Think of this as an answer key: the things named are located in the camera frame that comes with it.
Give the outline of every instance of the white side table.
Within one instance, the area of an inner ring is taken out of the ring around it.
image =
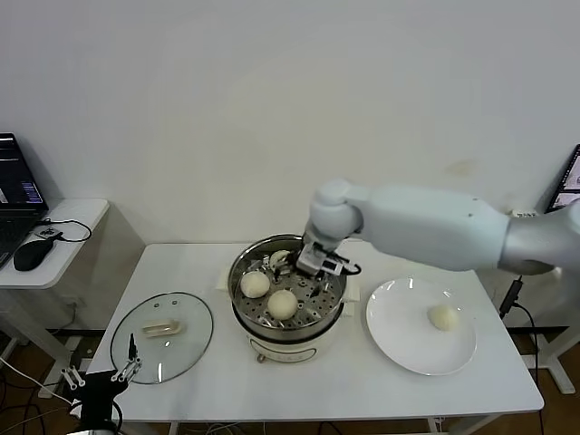
[[[51,204],[51,210],[46,217],[51,220],[74,219],[94,229],[108,208],[109,203],[105,199],[61,199]],[[63,231],[67,238],[86,236],[86,229],[74,224],[66,225]],[[36,238],[38,237],[31,235],[25,242]],[[0,269],[0,318],[55,359],[55,365],[46,378],[48,383],[58,381],[61,368],[69,364],[72,350],[60,343],[35,321],[34,313],[28,313],[18,302],[17,292],[46,289],[55,285],[82,245],[83,243],[55,243],[53,250],[44,261],[29,272],[17,271],[12,259]],[[17,339],[10,342],[3,357],[14,349],[16,342]]]

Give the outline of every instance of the computer mouse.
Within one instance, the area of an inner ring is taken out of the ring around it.
[[[53,249],[53,240],[35,240],[28,242],[14,252],[14,269],[27,272],[37,268]]]

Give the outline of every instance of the robotic arm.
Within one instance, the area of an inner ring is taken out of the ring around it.
[[[348,271],[348,260],[334,254],[348,237],[453,271],[498,267],[537,275],[560,266],[578,273],[580,201],[549,215],[510,218],[466,194],[334,179],[314,194],[296,266],[310,275]]]

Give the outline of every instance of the cable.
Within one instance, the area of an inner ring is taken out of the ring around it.
[[[520,308],[521,310],[524,310],[527,314],[527,317],[529,318],[529,322],[532,324],[532,331],[534,332],[534,347],[536,348],[536,351],[534,352],[534,363],[536,365],[536,372],[534,373],[535,375],[535,381],[536,381],[536,387],[540,390],[540,378],[539,378],[539,370],[538,370],[538,354],[539,354],[539,347],[537,346],[537,331],[536,331],[536,324],[534,323],[534,318],[532,317],[532,314],[527,310],[527,308],[525,308],[523,305],[518,304],[517,302],[514,302],[514,306],[516,308]],[[538,416],[540,419],[540,430],[542,435],[544,435],[544,416],[542,415],[542,410],[538,411]]]
[[[4,387],[4,391],[2,392],[2,400],[0,401],[0,409],[4,406],[4,402],[6,400],[6,392],[8,391],[8,385],[6,384],[6,382],[3,382],[2,386]]]
[[[5,407],[5,408],[3,408],[2,410],[0,410],[0,414],[1,414],[2,412],[5,412],[5,411],[10,411],[10,410],[17,410],[17,409],[19,409],[19,408],[24,408],[24,407],[26,407],[26,406],[31,406],[31,407],[34,407],[34,408],[36,408],[36,409],[38,410],[38,413],[40,414],[40,408],[38,407],[38,405],[37,405],[36,403],[32,403],[32,404],[30,404],[30,405],[14,405],[14,406],[6,406],[6,407]]]
[[[28,417],[28,411],[31,408],[35,408],[36,409],[36,414],[40,415],[40,408],[38,407],[38,405],[36,405],[35,403],[33,403],[33,398],[34,395],[36,394],[36,388],[33,389],[33,392],[30,393],[30,396],[28,396],[28,401],[26,402],[26,408],[24,408],[24,420],[26,420],[26,418]],[[40,425],[41,425],[41,429],[43,432],[43,435],[46,435],[46,428],[44,427],[44,418],[40,418]],[[23,424],[22,426],[22,435],[26,435],[26,423]]]
[[[0,357],[0,361],[2,361],[6,366],[10,367],[12,370],[14,370],[15,372],[17,372],[18,374],[20,374],[21,376],[24,376],[26,379],[34,382],[36,385],[38,385],[40,388],[42,388],[43,390],[47,390],[48,392],[50,392],[52,394],[52,396],[54,397],[58,397],[60,400],[62,401],[66,401],[69,405],[73,406],[73,403],[71,401],[66,400],[63,396],[59,396],[58,394],[56,394],[55,392],[50,391],[48,388],[46,388],[44,385],[42,385],[41,383],[39,383],[36,379],[31,378],[30,376],[28,376],[27,374],[24,374],[22,372],[20,372],[18,369],[15,369],[15,367],[13,367],[9,362],[7,362],[4,358]]]
[[[334,423],[332,423],[331,421],[322,421],[320,423],[320,426],[318,426],[318,435],[322,435],[322,433],[323,433],[323,426],[324,426],[325,423],[328,424],[328,425],[330,425],[330,426],[332,426],[333,429],[336,430],[336,433],[338,433],[338,435],[343,435],[343,433],[340,431],[340,429],[338,429],[336,427],[336,425]]]
[[[56,331],[51,332],[51,335],[57,335],[64,328],[68,328],[70,325],[74,324],[74,322],[76,321],[76,307],[77,307],[76,302],[69,304],[69,306],[70,305],[72,306],[72,319],[71,319],[71,321],[67,324],[64,324],[63,326],[58,328]]]
[[[117,423],[117,433],[119,433],[121,431],[121,426],[123,425],[123,413],[121,411],[121,406],[119,406],[116,401],[112,401],[112,406],[117,410],[117,414],[119,415],[119,422]]]
[[[2,377],[1,381],[4,385],[8,385],[9,387],[16,388],[18,390],[31,390],[31,389],[38,388],[36,385],[23,386],[23,385],[16,385],[15,383],[10,383],[9,381],[6,380],[6,376],[2,372],[0,372],[0,377]],[[58,382],[53,382],[53,383],[45,383],[44,386],[50,387],[52,385],[58,385],[59,383],[61,383],[61,382],[58,381]]]
[[[44,417],[45,415],[52,414],[52,413],[54,413],[54,412],[57,412],[57,411],[62,411],[62,410],[68,410],[68,407],[56,408],[55,410],[50,410],[50,411],[47,411],[47,412],[43,412],[42,414],[35,415],[34,417],[31,417],[30,419],[27,419],[27,420],[24,420],[24,421],[20,421],[19,423],[16,423],[16,424],[14,424],[14,425],[10,426],[9,428],[2,430],[2,431],[0,432],[0,435],[3,435],[3,434],[5,434],[5,433],[7,433],[7,432],[9,432],[10,430],[12,430],[12,429],[14,429],[14,428],[17,428],[17,427],[18,427],[18,426],[20,426],[21,424],[25,424],[25,423],[27,423],[28,421],[32,421],[32,420],[36,420],[36,419],[41,419],[41,418],[42,418],[42,417]]]
[[[36,225],[38,227],[39,226],[42,226],[42,225],[61,225],[61,224],[77,224],[77,225],[80,225],[81,227],[85,228],[89,232],[89,235],[87,237],[79,238],[77,240],[71,240],[71,239],[68,239],[68,238],[64,238],[62,236],[58,236],[56,238],[56,240],[61,240],[62,242],[81,243],[81,242],[86,242],[88,239],[90,239],[92,237],[92,230],[87,225],[84,225],[82,222],[79,222],[78,220],[74,220],[74,219],[51,220],[50,218],[47,218],[47,219],[39,220],[38,222],[36,222]]]

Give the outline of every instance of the monitor screen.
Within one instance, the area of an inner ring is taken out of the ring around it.
[[[43,203],[14,137],[0,136],[0,207]]]

